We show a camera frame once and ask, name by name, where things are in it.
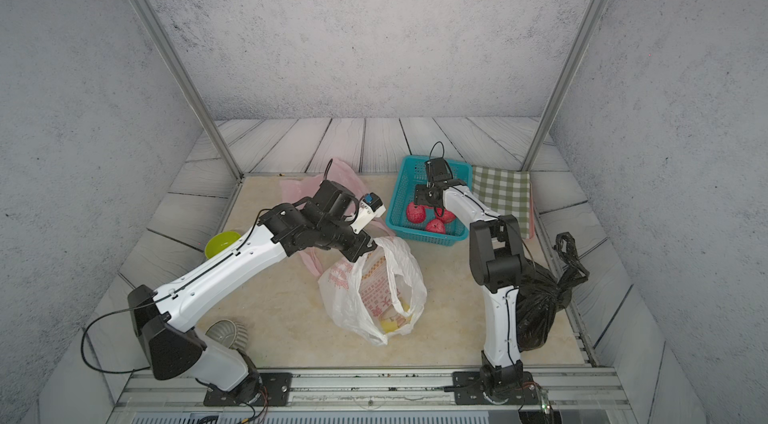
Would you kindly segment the pink white striped bag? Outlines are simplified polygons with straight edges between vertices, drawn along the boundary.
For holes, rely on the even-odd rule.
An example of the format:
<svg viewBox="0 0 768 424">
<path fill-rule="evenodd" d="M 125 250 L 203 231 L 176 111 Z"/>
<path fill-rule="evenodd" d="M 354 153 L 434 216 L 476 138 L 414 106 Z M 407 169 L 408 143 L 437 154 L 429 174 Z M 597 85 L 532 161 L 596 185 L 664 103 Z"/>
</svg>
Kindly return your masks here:
<svg viewBox="0 0 768 424">
<path fill-rule="evenodd" d="M 427 289 L 417 260 L 398 237 L 375 240 L 377 248 L 356 262 L 342 259 L 318 285 L 326 313 L 338 327 L 374 346 L 408 335 L 421 318 Z"/>
</svg>

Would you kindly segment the green plastic bowl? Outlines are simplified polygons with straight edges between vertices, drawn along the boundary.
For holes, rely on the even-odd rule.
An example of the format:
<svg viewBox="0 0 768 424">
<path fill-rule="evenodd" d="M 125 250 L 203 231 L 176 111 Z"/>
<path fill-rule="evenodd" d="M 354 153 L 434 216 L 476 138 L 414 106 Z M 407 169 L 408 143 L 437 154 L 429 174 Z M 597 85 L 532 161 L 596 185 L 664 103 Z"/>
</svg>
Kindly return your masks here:
<svg viewBox="0 0 768 424">
<path fill-rule="evenodd" d="M 206 259 L 210 260 L 214 258 L 237 242 L 240 238 L 241 234 L 237 231 L 225 231 L 216 234 L 205 245 L 204 255 Z"/>
</svg>

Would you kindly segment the green white checkered cloth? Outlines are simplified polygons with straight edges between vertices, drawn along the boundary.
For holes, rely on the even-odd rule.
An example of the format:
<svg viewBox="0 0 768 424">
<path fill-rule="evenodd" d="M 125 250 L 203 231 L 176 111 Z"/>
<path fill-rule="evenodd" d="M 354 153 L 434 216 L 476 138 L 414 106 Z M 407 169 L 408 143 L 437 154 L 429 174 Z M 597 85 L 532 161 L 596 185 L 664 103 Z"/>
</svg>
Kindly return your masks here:
<svg viewBox="0 0 768 424">
<path fill-rule="evenodd" d="M 535 236 L 529 173 L 474 166 L 472 189 L 480 201 L 493 211 L 500 215 L 513 215 L 524 240 Z"/>
</svg>

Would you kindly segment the right aluminium frame post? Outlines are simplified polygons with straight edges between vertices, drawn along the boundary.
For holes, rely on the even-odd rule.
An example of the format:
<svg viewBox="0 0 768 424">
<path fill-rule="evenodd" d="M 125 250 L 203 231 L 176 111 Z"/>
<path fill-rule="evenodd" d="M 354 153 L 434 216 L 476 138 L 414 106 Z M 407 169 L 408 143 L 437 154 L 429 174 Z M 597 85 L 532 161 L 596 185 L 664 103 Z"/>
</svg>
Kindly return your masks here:
<svg viewBox="0 0 768 424">
<path fill-rule="evenodd" d="M 578 72 L 579 66 L 589 47 L 590 40 L 598 27 L 609 0 L 590 0 L 578 32 L 567 55 L 565 63 L 540 117 L 538 127 L 528 148 L 521 170 L 533 170 L 535 162 L 544 146 L 547 135 L 561 110 L 568 90 Z"/>
</svg>

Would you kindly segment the red apple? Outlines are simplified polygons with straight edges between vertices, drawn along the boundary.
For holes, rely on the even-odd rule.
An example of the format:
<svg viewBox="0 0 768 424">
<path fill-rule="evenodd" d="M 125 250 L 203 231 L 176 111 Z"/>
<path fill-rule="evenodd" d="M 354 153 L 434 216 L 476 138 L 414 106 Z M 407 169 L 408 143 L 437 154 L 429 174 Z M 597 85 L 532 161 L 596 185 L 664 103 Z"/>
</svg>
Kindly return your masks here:
<svg viewBox="0 0 768 424">
<path fill-rule="evenodd" d="M 433 234 L 444 235 L 446 233 L 445 223 L 440 219 L 433 219 L 427 223 L 425 231 Z"/>
<path fill-rule="evenodd" d="M 442 222 L 443 224 L 450 224 L 456 220 L 456 216 L 452 212 L 444 208 L 435 207 L 434 215 L 435 215 L 435 218 L 440 222 Z"/>
<path fill-rule="evenodd" d="M 409 223 L 421 224 L 427 217 L 426 207 L 411 202 L 406 207 L 405 216 Z"/>
</svg>

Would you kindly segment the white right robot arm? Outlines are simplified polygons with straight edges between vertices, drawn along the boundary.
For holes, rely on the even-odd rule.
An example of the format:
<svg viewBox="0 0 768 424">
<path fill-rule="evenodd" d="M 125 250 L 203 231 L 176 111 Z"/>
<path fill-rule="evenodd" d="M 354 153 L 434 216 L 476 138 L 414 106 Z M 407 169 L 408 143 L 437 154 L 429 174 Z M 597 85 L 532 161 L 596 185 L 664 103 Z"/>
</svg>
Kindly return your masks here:
<svg viewBox="0 0 768 424">
<path fill-rule="evenodd" d="M 517 338 L 517 298 L 528 264 L 518 221 L 482 203 L 454 177 L 445 159 L 428 159 L 425 172 L 426 182 L 416 186 L 414 203 L 448 211 L 468 229 L 469 267 L 482 288 L 485 312 L 480 389 L 487 401 L 504 404 L 530 379 Z"/>
</svg>

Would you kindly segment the black plastic bag knotted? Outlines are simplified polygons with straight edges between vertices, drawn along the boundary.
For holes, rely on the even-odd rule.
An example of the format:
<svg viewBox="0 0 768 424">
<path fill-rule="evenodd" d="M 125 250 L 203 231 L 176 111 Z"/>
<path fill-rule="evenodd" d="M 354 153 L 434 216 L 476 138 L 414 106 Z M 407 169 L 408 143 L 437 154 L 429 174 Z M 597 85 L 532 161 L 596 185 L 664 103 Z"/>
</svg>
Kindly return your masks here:
<svg viewBox="0 0 768 424">
<path fill-rule="evenodd" d="M 569 232 L 556 236 L 553 247 L 565 270 L 559 279 L 542 265 L 527 260 L 516 303 L 517 344 L 521 352 L 546 344 L 556 314 L 566 309 L 575 287 L 588 281 L 590 272 L 583 266 L 575 238 Z"/>
</svg>

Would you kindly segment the left aluminium frame post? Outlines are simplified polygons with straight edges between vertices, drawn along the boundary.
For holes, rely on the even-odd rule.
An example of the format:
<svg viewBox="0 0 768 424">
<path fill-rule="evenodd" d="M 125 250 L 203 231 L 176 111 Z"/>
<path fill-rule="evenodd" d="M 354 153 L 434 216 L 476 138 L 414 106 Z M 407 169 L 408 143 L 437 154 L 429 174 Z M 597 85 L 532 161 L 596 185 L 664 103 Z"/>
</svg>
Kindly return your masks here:
<svg viewBox="0 0 768 424">
<path fill-rule="evenodd" d="M 210 112 L 183 65 L 154 7 L 149 0 L 128 0 L 128 2 L 140 19 L 162 61 L 182 92 L 187 104 L 195 114 L 203 131 L 210 139 L 214 149 L 223 159 L 233 178 L 237 182 L 241 182 L 244 179 L 244 172 L 237 164 L 229 146 L 214 123 Z"/>
</svg>

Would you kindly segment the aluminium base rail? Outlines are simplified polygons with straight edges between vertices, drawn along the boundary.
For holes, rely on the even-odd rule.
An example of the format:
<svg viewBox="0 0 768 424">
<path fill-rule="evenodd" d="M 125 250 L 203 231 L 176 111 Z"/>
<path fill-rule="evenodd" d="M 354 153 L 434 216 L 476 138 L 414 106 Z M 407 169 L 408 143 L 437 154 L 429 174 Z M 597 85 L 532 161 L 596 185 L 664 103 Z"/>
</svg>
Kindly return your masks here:
<svg viewBox="0 0 768 424">
<path fill-rule="evenodd" d="M 612 368 L 532 366 L 506 398 L 488 400 L 469 368 L 266 369 L 264 394 L 237 404 L 193 378 L 128 379 L 112 423 L 632 423 Z"/>
</svg>

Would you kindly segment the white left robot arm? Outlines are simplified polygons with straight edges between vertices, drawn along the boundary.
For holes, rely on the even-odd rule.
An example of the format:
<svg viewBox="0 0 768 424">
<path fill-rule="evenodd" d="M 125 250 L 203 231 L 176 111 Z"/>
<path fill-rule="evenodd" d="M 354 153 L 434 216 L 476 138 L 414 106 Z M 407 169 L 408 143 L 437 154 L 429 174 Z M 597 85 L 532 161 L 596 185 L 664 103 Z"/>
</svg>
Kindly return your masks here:
<svg viewBox="0 0 768 424">
<path fill-rule="evenodd" d="M 128 296 L 135 335 L 153 377 L 191 377 L 237 403 L 262 391 L 259 372 L 244 352 L 196 331 L 198 321 L 258 273 L 305 249 L 337 250 L 350 262 L 377 247 L 365 227 L 385 206 L 374 193 L 356 197 L 323 180 L 311 197 L 262 212 L 242 237 L 219 255 L 155 290 Z"/>
</svg>

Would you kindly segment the teal plastic perforated basket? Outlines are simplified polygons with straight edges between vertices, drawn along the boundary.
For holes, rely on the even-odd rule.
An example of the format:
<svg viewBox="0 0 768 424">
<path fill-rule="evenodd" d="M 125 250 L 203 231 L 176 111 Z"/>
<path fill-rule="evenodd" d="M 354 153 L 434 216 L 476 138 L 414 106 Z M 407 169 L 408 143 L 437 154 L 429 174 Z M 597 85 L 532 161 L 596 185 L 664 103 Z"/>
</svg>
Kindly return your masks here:
<svg viewBox="0 0 768 424">
<path fill-rule="evenodd" d="M 427 160 L 427 156 L 406 156 L 402 160 L 386 211 L 386 225 L 402 239 L 450 247 L 468 237 L 468 229 L 460 221 L 446 224 L 445 233 L 439 234 L 426 230 L 427 224 L 435 218 L 431 208 L 427 209 L 426 218 L 421 223 L 412 223 L 406 217 L 408 205 L 414 200 L 415 187 L 427 183 Z"/>
</svg>

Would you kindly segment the silver ribbed metal cup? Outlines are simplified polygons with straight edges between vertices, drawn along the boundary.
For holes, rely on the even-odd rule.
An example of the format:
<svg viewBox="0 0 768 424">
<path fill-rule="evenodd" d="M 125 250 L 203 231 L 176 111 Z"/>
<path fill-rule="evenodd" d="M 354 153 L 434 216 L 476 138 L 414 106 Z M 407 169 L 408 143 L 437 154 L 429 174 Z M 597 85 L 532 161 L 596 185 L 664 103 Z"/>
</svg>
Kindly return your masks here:
<svg viewBox="0 0 768 424">
<path fill-rule="evenodd" d="M 229 349 L 245 352 L 249 341 L 245 325 L 230 319 L 221 319 L 213 323 L 206 335 Z"/>
</svg>

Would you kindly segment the aluminium frame post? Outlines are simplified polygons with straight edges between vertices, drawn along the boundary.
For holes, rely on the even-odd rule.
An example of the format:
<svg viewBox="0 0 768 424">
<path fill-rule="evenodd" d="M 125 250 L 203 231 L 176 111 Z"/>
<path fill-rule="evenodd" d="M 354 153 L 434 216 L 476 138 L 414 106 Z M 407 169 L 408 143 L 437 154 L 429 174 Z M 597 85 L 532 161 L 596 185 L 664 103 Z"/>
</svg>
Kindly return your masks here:
<svg viewBox="0 0 768 424">
<path fill-rule="evenodd" d="M 567 55 L 565 63 L 540 117 L 538 127 L 528 148 L 521 170 L 533 170 L 535 162 L 544 146 L 547 135 L 561 110 L 568 90 L 578 72 L 579 66 L 589 47 L 590 40 L 598 27 L 609 0 L 590 0 L 578 32 Z"/>
<path fill-rule="evenodd" d="M 229 146 L 214 123 L 210 112 L 183 65 L 154 7 L 149 0 L 128 0 L 128 2 L 140 19 L 162 61 L 182 92 L 187 104 L 195 114 L 203 131 L 210 139 L 214 149 L 223 159 L 233 178 L 237 182 L 241 182 L 244 179 L 244 172 L 237 164 Z"/>
</svg>

